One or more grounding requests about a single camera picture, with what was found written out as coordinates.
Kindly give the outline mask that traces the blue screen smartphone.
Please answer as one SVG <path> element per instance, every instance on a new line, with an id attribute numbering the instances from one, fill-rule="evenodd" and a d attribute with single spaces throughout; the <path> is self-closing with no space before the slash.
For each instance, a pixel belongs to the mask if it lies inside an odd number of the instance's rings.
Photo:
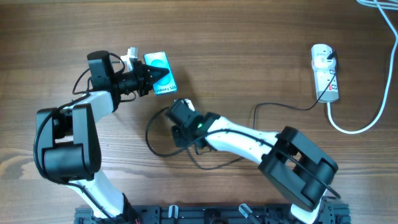
<path id="1" fill-rule="evenodd" d="M 155 95 L 165 95 L 177 92 L 177 84 L 172 73 L 167 55 L 165 52 L 155 52 L 144 55 L 144 61 L 147 65 L 153 67 L 167 68 L 169 73 L 153 84 Z"/>

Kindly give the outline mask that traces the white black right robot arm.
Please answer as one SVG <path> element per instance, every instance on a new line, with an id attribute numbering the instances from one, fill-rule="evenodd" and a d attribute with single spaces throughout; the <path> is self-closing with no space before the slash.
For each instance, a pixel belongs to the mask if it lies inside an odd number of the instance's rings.
<path id="1" fill-rule="evenodd" d="M 278 133 L 248 128 L 217 113 L 201 114 L 188 99 L 175 100 L 150 121 L 161 114 L 173 123 L 171 131 L 178 149 L 158 156 L 176 156 L 193 146 L 252 161 L 291 202 L 290 216 L 300 223 L 320 221 L 327 192 L 340 197 L 330 186 L 338 171 L 337 163 L 298 129 L 286 126 Z"/>

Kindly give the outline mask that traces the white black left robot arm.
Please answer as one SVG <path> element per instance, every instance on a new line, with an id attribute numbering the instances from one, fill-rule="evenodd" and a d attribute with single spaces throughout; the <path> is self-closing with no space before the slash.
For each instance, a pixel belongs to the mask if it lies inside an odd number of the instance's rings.
<path id="1" fill-rule="evenodd" d="M 114 71 L 113 54 L 88 54 L 88 88 L 59 107 L 37 112 L 34 162 L 39 174 L 65 185 L 88 204 L 75 211 L 75 223 L 141 223 L 142 217 L 101 170 L 101 148 L 96 122 L 115 112 L 122 95 L 144 96 L 170 69 L 146 65 L 136 58 L 132 69 Z"/>

